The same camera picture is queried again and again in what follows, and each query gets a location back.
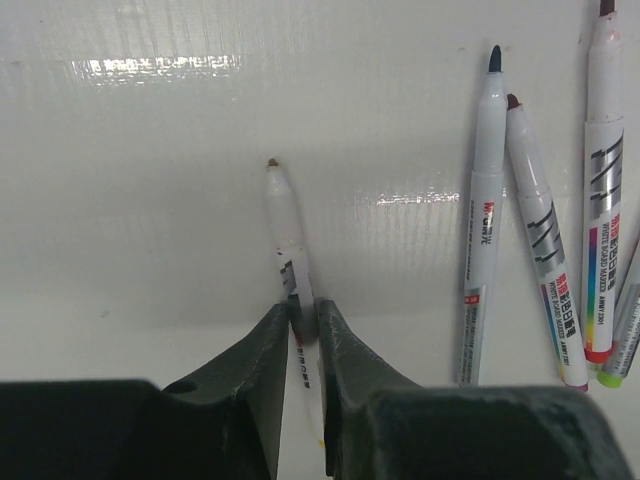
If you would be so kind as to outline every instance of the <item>brand logo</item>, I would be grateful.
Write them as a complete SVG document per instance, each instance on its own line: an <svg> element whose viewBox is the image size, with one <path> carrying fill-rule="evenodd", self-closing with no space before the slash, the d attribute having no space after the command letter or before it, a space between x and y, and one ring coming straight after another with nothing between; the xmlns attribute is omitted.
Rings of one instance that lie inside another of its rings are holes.
<svg viewBox="0 0 640 480"><path fill-rule="evenodd" d="M483 208L484 217L482 217L482 245L491 245L491 236L493 234L493 202L487 202Z"/></svg>

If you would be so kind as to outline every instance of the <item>brown marker tip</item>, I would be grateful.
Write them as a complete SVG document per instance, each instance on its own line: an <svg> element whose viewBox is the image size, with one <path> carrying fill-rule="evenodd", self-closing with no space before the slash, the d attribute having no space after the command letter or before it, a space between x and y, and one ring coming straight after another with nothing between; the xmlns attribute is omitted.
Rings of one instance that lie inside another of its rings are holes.
<svg viewBox="0 0 640 480"><path fill-rule="evenodd" d="M511 110L513 108L516 108L522 105L518 101L518 97L516 97L513 93L510 93L509 95L507 95L507 103L508 103L507 110Z"/></svg>
<svg viewBox="0 0 640 480"><path fill-rule="evenodd" d="M616 11L616 0L600 0L600 16L606 17Z"/></svg>

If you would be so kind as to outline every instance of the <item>marker label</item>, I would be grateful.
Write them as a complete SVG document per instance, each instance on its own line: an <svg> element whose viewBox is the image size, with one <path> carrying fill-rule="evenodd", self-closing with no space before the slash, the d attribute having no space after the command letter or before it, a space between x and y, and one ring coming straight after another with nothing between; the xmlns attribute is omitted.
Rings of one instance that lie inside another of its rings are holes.
<svg viewBox="0 0 640 480"><path fill-rule="evenodd" d="M292 323L297 336L303 341L315 335L316 311L309 279L309 262L303 247L278 249L280 277L285 294L300 306L301 318L294 316Z"/></svg>
<svg viewBox="0 0 640 480"><path fill-rule="evenodd" d="M467 262L464 278L464 330L458 384L480 382L482 346L498 258L502 211L502 172L471 173Z"/></svg>
<svg viewBox="0 0 640 480"><path fill-rule="evenodd" d="M614 336L615 363L607 364L606 373L617 377L629 374L633 357L640 342L640 285L634 284L629 288L626 301L619 305L622 314L618 318Z"/></svg>
<svg viewBox="0 0 640 480"><path fill-rule="evenodd" d="M569 386L583 387L589 378L551 194L519 200L560 376Z"/></svg>
<svg viewBox="0 0 640 480"><path fill-rule="evenodd" d="M465 292L462 359L458 372L458 383L461 385L477 384L478 382L486 306L485 285Z"/></svg>
<svg viewBox="0 0 640 480"><path fill-rule="evenodd" d="M591 148L593 138L615 134L621 122L587 125L585 168L585 288L583 290L584 346L588 351L611 348L620 226L623 135L618 132L607 148Z"/></svg>

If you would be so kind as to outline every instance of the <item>marker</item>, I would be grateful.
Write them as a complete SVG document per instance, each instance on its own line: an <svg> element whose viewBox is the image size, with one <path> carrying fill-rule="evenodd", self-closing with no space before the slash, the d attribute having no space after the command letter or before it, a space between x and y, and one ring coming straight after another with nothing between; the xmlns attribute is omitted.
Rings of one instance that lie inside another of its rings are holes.
<svg viewBox="0 0 640 480"><path fill-rule="evenodd" d="M631 261L627 279L616 306L613 349L600 372L598 381L605 387L618 388L629 375L631 362L640 343L640 243Z"/></svg>
<svg viewBox="0 0 640 480"><path fill-rule="evenodd" d="M613 0L602 0L589 50L585 124L582 332L587 360L611 350L622 182L622 42Z"/></svg>
<svg viewBox="0 0 640 480"><path fill-rule="evenodd" d="M589 372L553 198L544 176L535 133L524 109L515 95L509 94L507 99L507 147L558 371L568 387L587 391Z"/></svg>
<svg viewBox="0 0 640 480"><path fill-rule="evenodd" d="M276 241L285 298L300 306L300 315L294 316L291 322L294 334L292 346L300 366L307 419L313 437L324 447L317 315L309 279L309 262L293 191L274 159L269 160L267 165L267 211Z"/></svg>
<svg viewBox="0 0 640 480"><path fill-rule="evenodd" d="M460 386L475 386L481 381L482 343L487 314L491 313L498 256L506 116L501 53L496 45L491 53L489 72L478 108L475 158L471 172L464 277L464 331L457 379Z"/></svg>

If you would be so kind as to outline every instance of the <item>rainbow color stripe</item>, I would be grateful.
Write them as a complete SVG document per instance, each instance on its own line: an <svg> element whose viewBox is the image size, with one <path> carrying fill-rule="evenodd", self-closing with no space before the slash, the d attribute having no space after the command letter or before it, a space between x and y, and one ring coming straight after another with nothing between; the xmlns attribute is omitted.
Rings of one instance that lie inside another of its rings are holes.
<svg viewBox="0 0 640 480"><path fill-rule="evenodd" d="M547 319L549 320L549 328L551 329L551 339L553 340L553 348L556 351L556 359L558 360L558 372L560 377L564 380L564 374L562 371L562 362L560 361L560 348L558 347L558 338L556 337L556 328L553 322L553 314L551 313L551 302L549 302L549 294L547 293L547 286L540 285L542 289L542 299L544 300L544 308L547 311Z"/></svg>
<svg viewBox="0 0 640 480"><path fill-rule="evenodd" d="M586 349L593 347L596 325L596 256L598 253L598 228L589 230L589 276L587 277L587 332Z"/></svg>

